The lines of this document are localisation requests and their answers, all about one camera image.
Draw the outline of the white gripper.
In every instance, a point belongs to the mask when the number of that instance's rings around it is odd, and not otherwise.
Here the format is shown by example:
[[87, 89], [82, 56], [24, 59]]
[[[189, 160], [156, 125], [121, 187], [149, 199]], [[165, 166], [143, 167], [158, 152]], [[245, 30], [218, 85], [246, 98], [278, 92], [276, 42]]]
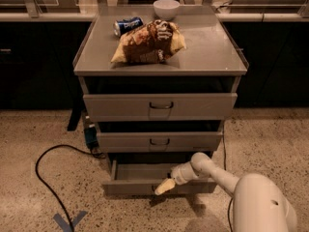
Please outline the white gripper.
[[171, 178], [166, 178], [154, 191], [155, 195], [161, 195], [166, 191], [173, 189], [175, 185], [184, 185], [190, 181], [197, 180], [190, 162], [179, 164], [172, 168]]

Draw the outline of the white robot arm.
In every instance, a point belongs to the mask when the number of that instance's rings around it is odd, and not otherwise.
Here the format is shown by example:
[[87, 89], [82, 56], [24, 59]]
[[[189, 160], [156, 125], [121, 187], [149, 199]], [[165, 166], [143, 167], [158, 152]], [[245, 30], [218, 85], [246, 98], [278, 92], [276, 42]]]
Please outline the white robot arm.
[[203, 177], [211, 177], [233, 198], [234, 232], [296, 232], [295, 208], [268, 177], [250, 173], [241, 178], [217, 166], [206, 154], [195, 153], [189, 162], [172, 168], [171, 177], [156, 195]]

